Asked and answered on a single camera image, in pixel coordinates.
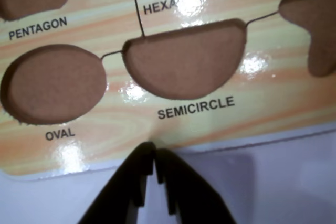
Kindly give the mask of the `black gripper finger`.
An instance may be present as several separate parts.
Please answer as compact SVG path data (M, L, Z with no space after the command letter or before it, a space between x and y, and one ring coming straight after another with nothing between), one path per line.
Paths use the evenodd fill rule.
M147 176L153 174L152 142L138 145L94 199L79 223L137 223L145 203Z
M235 223L220 194L172 151L155 151L158 183L165 185L170 215L179 223Z

